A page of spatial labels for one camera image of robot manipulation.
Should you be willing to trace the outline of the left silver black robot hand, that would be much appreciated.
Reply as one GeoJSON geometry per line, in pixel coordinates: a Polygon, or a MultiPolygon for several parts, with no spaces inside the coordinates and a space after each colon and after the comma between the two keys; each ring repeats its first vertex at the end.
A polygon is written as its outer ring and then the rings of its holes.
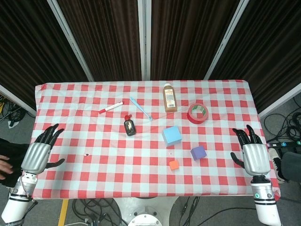
{"type": "Polygon", "coordinates": [[[64,129],[55,131],[58,126],[59,124],[57,123],[48,127],[29,145],[21,164],[21,168],[24,172],[38,175],[45,169],[60,166],[65,161],[64,158],[61,158],[56,162],[48,162],[58,136],[64,131],[64,129]]]}

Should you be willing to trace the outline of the bare person hand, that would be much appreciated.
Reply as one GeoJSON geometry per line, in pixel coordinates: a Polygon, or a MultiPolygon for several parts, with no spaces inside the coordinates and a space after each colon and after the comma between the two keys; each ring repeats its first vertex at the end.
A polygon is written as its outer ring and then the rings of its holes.
{"type": "Polygon", "coordinates": [[[6,177],[5,175],[2,173],[6,173],[6,174],[12,174],[13,170],[12,170],[12,165],[10,165],[7,161],[9,160],[8,157],[4,156],[4,155],[0,155],[0,180],[4,180],[6,177]]]}

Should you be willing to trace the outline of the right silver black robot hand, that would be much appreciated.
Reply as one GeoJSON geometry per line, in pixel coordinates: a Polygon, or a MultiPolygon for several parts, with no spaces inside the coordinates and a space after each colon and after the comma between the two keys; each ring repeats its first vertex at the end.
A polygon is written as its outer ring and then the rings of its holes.
{"type": "Polygon", "coordinates": [[[230,153],[231,158],[238,166],[245,169],[247,174],[253,177],[265,176],[271,170],[268,150],[260,137],[255,134],[253,128],[249,125],[246,127],[249,131],[249,136],[242,129],[232,129],[237,135],[242,148],[243,160],[239,160],[234,152],[230,153]]]}

